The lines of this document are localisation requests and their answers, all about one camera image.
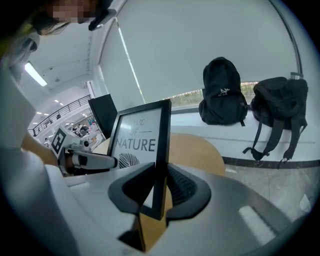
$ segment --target ceiling light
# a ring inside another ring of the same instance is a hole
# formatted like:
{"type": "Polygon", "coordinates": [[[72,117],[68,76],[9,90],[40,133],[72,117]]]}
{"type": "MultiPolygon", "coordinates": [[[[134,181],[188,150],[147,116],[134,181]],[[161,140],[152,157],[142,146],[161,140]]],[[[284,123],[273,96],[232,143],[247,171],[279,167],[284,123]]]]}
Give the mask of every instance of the ceiling light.
{"type": "Polygon", "coordinates": [[[24,65],[24,70],[28,72],[28,74],[36,80],[41,86],[46,86],[47,82],[39,75],[39,73],[35,70],[32,64],[28,61],[27,64],[24,65]]]}

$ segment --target black monitor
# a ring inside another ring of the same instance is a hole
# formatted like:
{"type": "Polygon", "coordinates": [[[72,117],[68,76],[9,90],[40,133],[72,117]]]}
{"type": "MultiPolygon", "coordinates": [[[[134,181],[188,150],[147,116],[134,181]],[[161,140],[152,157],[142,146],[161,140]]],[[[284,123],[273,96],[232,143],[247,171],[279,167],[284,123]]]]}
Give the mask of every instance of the black monitor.
{"type": "Polygon", "coordinates": [[[117,109],[110,94],[88,100],[93,116],[106,139],[110,138],[117,109]]]}

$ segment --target person's arm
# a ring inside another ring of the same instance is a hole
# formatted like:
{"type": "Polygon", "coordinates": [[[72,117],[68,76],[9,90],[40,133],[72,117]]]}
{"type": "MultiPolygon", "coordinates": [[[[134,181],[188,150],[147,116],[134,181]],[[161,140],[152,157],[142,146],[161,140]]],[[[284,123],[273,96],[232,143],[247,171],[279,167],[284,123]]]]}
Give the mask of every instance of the person's arm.
{"type": "Polygon", "coordinates": [[[52,150],[37,142],[28,132],[23,138],[21,147],[26,151],[35,153],[45,165],[58,167],[57,158],[52,150]]]}

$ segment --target picture frame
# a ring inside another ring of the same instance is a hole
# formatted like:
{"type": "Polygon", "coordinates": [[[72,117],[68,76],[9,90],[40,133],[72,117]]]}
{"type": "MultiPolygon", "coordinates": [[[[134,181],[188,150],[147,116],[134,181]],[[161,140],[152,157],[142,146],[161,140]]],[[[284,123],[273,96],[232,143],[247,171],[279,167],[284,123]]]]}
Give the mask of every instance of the picture frame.
{"type": "Polygon", "coordinates": [[[171,107],[172,103],[170,99],[165,99],[132,107],[118,112],[115,118],[107,150],[107,156],[113,156],[113,151],[115,150],[115,146],[117,143],[117,133],[120,131],[123,117],[136,115],[138,113],[142,114],[143,116],[143,112],[149,112],[160,109],[160,121],[158,128],[157,151],[154,170],[155,179],[153,186],[152,207],[142,205],[140,209],[141,213],[149,217],[152,217],[156,220],[161,220],[164,216],[164,206],[166,200],[167,187],[167,164],[169,161],[170,146],[171,107]]]}

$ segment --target round table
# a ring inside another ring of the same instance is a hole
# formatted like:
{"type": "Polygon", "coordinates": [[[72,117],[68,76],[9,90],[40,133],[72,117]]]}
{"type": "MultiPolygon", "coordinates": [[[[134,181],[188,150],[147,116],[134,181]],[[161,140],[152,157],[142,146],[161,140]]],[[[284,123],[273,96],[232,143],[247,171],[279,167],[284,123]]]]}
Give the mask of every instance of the round table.
{"type": "MultiPolygon", "coordinates": [[[[109,139],[95,148],[93,153],[107,154],[109,139]]],[[[204,138],[182,133],[170,134],[169,163],[179,164],[224,176],[226,167],[218,150],[204,138]]],[[[156,220],[140,213],[145,251],[148,252],[166,231],[166,212],[173,207],[171,193],[166,188],[164,216],[156,220]]]]}

